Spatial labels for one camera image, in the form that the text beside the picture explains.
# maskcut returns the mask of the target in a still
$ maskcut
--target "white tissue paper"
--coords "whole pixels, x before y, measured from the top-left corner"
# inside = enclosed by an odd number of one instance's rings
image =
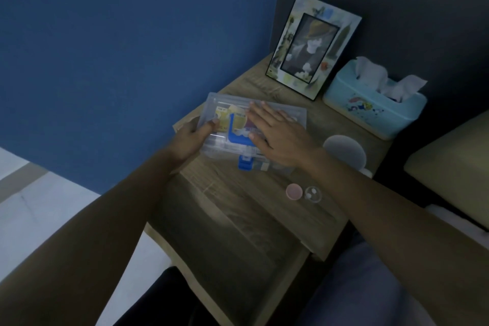
[[[396,102],[407,100],[427,83],[416,75],[408,75],[392,84],[385,67],[372,63],[367,57],[357,57],[356,74],[359,82]]]

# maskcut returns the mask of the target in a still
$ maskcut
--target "person's right hand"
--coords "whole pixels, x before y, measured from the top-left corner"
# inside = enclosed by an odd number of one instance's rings
[[[266,102],[262,102],[261,108],[250,102],[247,116],[263,132],[266,140],[253,133],[248,137],[272,161],[286,167],[301,167],[320,148],[301,124],[284,111],[275,111]]]

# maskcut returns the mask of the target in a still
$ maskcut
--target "white tile floor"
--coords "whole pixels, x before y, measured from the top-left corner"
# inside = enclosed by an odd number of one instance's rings
[[[23,164],[22,159],[0,148],[0,177]],[[0,280],[97,197],[49,172],[0,202]],[[170,258],[143,233],[97,326],[112,326],[169,266]]]

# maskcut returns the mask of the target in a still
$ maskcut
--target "black pants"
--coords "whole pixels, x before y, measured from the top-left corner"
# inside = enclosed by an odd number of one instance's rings
[[[176,267],[170,267],[114,326],[215,326]]]

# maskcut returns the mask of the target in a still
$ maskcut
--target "pink cap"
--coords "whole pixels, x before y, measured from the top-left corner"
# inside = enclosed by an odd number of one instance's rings
[[[302,188],[296,183],[289,184],[285,190],[285,194],[291,200],[298,200],[302,197]]]

